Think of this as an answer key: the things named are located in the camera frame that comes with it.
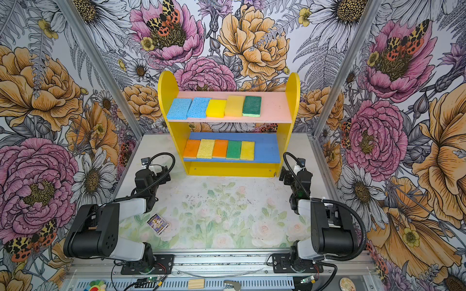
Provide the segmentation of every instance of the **yellow sponge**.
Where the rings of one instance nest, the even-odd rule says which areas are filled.
[[[225,116],[242,117],[243,116],[244,96],[230,95],[226,100]]]
[[[255,145],[255,142],[245,142],[245,141],[241,142],[240,160],[254,161],[254,145]]]
[[[207,117],[223,118],[225,116],[226,100],[210,100],[207,106]]]
[[[201,139],[201,144],[198,150],[198,159],[212,159],[214,139]]]

